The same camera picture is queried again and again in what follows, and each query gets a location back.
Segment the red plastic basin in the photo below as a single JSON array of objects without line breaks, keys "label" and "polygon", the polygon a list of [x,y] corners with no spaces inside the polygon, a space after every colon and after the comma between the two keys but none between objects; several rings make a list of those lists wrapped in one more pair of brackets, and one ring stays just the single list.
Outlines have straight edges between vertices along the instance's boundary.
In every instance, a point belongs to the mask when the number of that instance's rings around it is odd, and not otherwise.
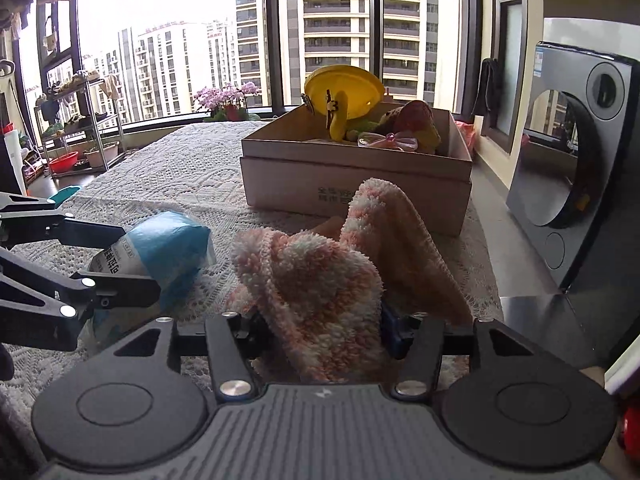
[{"label": "red plastic basin", "polygon": [[52,174],[65,174],[74,168],[78,162],[79,153],[71,151],[57,158],[51,159],[49,169]]}]

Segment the pink orchid flower pot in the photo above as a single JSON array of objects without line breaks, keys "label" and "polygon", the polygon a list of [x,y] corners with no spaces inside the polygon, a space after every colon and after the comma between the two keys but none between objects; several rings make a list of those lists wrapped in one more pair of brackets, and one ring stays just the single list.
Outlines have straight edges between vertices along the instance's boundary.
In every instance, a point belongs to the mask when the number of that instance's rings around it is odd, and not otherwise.
[{"label": "pink orchid flower pot", "polygon": [[222,88],[204,88],[194,94],[200,110],[208,110],[210,122],[245,122],[259,120],[248,111],[247,99],[258,93],[252,82],[238,86],[226,84]]}]

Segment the pink cardboard box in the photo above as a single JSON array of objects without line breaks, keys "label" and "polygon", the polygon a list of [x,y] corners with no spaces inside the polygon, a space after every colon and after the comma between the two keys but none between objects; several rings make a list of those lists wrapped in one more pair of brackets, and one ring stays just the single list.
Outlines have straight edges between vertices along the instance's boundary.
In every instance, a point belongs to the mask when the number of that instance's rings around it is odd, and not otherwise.
[{"label": "pink cardboard box", "polygon": [[344,216],[360,184],[378,178],[406,193],[431,232],[458,236],[472,159],[448,110],[433,114],[442,138],[436,153],[403,153],[327,141],[324,117],[296,107],[241,141],[246,201],[257,209]]}]

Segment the teal plastic basin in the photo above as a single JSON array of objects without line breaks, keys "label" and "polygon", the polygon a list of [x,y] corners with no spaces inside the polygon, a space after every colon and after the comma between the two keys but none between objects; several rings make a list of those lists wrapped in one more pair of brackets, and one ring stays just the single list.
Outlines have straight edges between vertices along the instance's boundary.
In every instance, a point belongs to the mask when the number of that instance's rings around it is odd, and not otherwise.
[{"label": "teal plastic basin", "polygon": [[52,200],[55,208],[58,208],[59,206],[64,204],[66,200],[69,200],[80,190],[81,190],[81,187],[79,185],[69,185],[69,186],[66,186],[66,188],[61,188],[60,190],[58,190],[58,192],[51,195],[49,197],[49,200]]}]

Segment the pink fluffy towel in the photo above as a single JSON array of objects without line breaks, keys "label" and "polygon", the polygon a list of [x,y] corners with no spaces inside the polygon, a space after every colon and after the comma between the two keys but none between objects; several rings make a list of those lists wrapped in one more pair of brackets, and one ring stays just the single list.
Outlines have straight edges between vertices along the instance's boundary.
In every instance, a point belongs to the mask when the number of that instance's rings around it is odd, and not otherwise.
[{"label": "pink fluffy towel", "polygon": [[230,259],[240,282],[230,307],[257,310],[293,370],[310,382],[381,376],[385,295],[402,313],[473,322],[416,207],[385,180],[363,181],[343,222],[295,234],[240,233]]}]

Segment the blue white tissue pack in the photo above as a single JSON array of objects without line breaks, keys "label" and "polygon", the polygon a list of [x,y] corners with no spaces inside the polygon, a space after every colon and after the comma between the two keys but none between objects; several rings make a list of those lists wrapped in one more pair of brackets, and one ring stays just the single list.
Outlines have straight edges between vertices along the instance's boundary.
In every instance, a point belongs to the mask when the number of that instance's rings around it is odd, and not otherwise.
[{"label": "blue white tissue pack", "polygon": [[210,229],[184,214],[165,211],[137,224],[98,252],[88,269],[152,278],[160,285],[160,296],[147,307],[135,299],[124,308],[96,309],[88,331],[92,350],[114,344],[153,318],[175,313],[200,271],[215,263]]}]

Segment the white lace tablecloth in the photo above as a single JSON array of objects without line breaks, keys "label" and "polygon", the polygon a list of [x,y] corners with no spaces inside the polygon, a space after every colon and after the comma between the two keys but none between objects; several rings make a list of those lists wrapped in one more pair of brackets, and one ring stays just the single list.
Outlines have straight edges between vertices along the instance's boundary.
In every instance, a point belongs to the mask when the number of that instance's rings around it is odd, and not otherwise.
[{"label": "white lace tablecloth", "polygon": [[[258,122],[234,125],[188,125],[169,133],[96,178],[70,198],[62,209],[80,220],[111,223],[129,230],[165,210],[186,214],[208,226],[217,261],[198,274],[180,321],[198,321],[218,312],[239,282],[229,259],[237,232],[270,226],[295,233],[311,229],[318,217],[252,209],[247,205],[241,176],[241,140],[259,128]],[[454,279],[476,318],[503,320],[498,288],[491,269],[486,238],[473,201],[459,237],[433,234]],[[84,268],[93,249],[62,246],[55,240],[17,246],[20,256],[46,269],[68,275]],[[9,429],[38,448],[30,428],[36,396],[87,356],[84,342],[72,353],[9,346],[15,375],[1,383],[1,414]]]}]

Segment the pink bow hair clip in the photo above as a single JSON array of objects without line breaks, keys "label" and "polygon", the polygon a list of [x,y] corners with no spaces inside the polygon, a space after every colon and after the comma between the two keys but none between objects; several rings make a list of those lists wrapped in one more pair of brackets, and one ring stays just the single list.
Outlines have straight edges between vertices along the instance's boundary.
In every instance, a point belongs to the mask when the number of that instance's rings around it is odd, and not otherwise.
[{"label": "pink bow hair clip", "polygon": [[419,143],[411,133],[360,133],[357,140],[360,148],[384,148],[384,150],[394,150],[400,152],[415,152]]}]

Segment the grey front-load washing machine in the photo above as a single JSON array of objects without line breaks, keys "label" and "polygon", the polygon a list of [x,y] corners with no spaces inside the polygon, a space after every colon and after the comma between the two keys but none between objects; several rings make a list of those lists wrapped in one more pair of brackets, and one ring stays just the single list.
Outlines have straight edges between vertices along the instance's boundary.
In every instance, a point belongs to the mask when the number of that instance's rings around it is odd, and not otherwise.
[{"label": "grey front-load washing machine", "polygon": [[630,141],[639,63],[541,41],[506,204],[556,286],[574,280]]}]

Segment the yellow duck plush toy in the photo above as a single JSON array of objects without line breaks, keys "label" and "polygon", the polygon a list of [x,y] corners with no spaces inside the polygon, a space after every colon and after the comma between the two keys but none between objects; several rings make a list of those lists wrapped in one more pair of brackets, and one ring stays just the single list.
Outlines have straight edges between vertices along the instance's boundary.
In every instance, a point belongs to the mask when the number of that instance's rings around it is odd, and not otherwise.
[{"label": "yellow duck plush toy", "polygon": [[338,64],[317,68],[306,78],[303,101],[326,118],[330,139],[342,142],[347,123],[369,114],[384,93],[377,76],[357,66]]}]

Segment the metal shoe rack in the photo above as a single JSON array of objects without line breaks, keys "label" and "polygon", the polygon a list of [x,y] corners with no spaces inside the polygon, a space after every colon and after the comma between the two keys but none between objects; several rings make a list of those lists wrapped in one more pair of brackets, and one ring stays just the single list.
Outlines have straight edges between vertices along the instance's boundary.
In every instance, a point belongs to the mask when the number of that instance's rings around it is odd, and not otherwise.
[{"label": "metal shoe rack", "polygon": [[[118,109],[117,78],[80,70],[56,82],[36,99],[34,113],[49,174],[99,174],[121,162],[127,153]],[[65,174],[52,174],[51,159],[75,151],[78,162]]]}]

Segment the crochet doll with red hat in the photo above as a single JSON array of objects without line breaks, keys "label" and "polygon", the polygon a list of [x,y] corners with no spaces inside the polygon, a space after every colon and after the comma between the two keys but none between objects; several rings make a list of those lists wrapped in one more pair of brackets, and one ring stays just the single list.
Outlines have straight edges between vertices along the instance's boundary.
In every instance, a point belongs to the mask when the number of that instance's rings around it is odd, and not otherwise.
[{"label": "crochet doll with red hat", "polygon": [[345,140],[357,144],[358,136],[363,132],[411,133],[419,143],[416,152],[428,154],[434,154],[442,143],[442,137],[435,126],[432,108],[424,101],[417,100],[395,107],[377,122],[364,119],[356,122],[347,129]]}]

